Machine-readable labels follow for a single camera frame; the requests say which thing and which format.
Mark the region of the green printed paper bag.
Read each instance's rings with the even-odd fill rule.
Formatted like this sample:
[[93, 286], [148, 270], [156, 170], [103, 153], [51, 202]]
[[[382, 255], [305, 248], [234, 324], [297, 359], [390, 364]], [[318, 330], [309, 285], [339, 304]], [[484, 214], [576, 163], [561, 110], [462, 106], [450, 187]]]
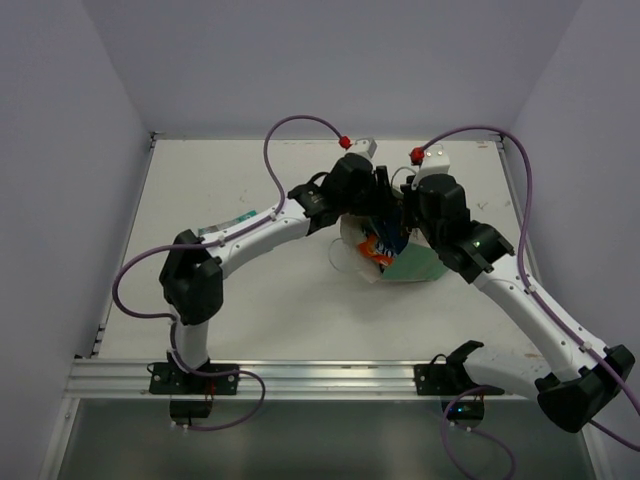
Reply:
[[[395, 202], [401, 203], [400, 190], [393, 184], [395, 177], [388, 176]], [[328, 260], [335, 270], [358, 275], [371, 284], [432, 282], [446, 273], [446, 267], [418, 230], [406, 230], [409, 243], [388, 268], [382, 269], [364, 258], [357, 250], [357, 245], [366, 239], [360, 229], [366, 217], [371, 216], [345, 215], [340, 219], [339, 236], [332, 241], [328, 250]]]

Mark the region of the green mint snack packet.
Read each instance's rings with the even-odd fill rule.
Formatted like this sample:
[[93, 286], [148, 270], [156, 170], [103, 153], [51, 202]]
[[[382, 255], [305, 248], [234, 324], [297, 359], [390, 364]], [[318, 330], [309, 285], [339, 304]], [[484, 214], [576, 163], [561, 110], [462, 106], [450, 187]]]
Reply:
[[239, 223], [242, 223], [248, 219], [253, 218], [254, 216], [257, 215], [257, 212], [255, 210], [250, 210], [238, 217], [235, 217], [233, 219], [230, 220], [226, 220], [224, 222], [218, 223], [218, 224], [214, 224], [214, 225], [210, 225], [210, 226], [206, 226], [206, 227], [200, 227], [197, 229], [197, 235], [199, 237], [204, 237], [205, 235], [209, 235], [212, 234], [214, 232], [219, 232], [219, 231], [224, 231], [227, 230]]

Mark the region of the blue cookie snack packet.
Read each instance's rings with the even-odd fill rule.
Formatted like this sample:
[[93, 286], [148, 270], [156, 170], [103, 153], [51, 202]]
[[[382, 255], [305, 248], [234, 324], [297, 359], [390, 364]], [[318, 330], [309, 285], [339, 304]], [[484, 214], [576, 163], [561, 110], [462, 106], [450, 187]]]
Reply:
[[369, 234], [376, 234], [384, 242], [392, 244], [402, 251], [409, 243], [409, 234], [402, 224], [403, 210], [399, 201], [383, 216], [366, 217], [360, 226], [366, 238]]

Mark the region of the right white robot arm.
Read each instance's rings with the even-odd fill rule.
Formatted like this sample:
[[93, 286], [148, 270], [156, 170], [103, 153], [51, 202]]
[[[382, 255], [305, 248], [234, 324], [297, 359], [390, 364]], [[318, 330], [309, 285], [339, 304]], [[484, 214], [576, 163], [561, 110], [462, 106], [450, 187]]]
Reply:
[[475, 221], [464, 188], [449, 174], [411, 175], [400, 188], [403, 218], [442, 263], [497, 304], [550, 367], [534, 380], [543, 413], [580, 431], [621, 391], [635, 365], [624, 345], [606, 345], [526, 271], [519, 252], [493, 226]]

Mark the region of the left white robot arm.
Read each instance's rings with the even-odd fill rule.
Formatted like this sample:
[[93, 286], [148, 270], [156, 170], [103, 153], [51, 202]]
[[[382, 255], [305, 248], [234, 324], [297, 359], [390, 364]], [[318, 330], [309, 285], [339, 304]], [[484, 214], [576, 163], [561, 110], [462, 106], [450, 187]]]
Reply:
[[393, 206], [387, 168], [373, 166], [365, 153], [348, 153], [329, 173], [294, 187], [267, 211], [206, 237], [180, 233], [159, 277], [173, 316], [168, 357], [175, 384], [193, 393], [207, 383], [208, 322], [223, 305], [223, 282], [232, 273], [345, 214], [384, 216]]

